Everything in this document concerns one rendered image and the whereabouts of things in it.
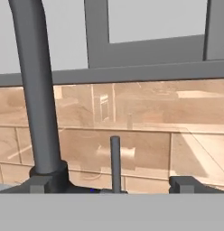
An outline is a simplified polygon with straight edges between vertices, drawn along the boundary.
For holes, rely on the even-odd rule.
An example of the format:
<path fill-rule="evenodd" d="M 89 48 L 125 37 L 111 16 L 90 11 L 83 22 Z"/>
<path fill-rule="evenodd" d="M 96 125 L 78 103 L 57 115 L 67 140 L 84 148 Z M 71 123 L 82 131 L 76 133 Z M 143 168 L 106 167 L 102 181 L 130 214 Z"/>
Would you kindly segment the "grey window frame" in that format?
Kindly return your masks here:
<path fill-rule="evenodd" d="M 154 0 L 149 32 L 168 32 L 185 14 L 184 27 L 197 25 L 204 1 L 203 32 L 117 43 L 109 28 L 114 0 L 82 0 L 80 28 L 74 1 L 0 0 L 0 86 L 224 79 L 224 0 Z"/>

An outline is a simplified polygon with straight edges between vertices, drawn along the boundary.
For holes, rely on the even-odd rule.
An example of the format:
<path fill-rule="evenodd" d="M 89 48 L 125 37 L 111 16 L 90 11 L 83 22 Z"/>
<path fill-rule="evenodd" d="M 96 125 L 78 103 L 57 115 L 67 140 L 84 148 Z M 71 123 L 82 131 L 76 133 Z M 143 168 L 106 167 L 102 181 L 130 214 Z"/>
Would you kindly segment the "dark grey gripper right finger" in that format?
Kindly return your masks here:
<path fill-rule="evenodd" d="M 170 193 L 224 193 L 224 190 L 205 186 L 192 176 L 171 176 Z"/>

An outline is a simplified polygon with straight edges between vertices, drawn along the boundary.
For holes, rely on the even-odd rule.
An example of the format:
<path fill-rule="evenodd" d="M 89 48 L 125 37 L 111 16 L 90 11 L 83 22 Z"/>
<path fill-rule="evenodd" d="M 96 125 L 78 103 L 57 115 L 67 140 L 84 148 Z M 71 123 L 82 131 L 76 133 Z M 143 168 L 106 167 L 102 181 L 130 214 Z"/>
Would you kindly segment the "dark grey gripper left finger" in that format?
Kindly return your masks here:
<path fill-rule="evenodd" d="M 50 176 L 32 176 L 29 180 L 21 185 L 9 189 L 0 190 L 0 193 L 17 193 L 17 194 L 45 194 L 51 192 Z"/>

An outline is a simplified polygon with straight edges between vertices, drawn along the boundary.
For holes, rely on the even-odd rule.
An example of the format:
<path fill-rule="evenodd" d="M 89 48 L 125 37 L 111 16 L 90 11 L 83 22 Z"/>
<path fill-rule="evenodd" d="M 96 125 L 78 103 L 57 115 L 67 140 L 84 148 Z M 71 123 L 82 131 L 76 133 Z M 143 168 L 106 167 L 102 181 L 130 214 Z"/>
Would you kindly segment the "dark grey sink faucet spout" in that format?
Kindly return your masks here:
<path fill-rule="evenodd" d="M 33 145 L 32 176 L 50 176 L 50 193 L 99 193 L 70 183 L 68 164 L 61 158 L 52 87 L 51 62 L 42 0 L 8 0 L 21 67 Z"/>

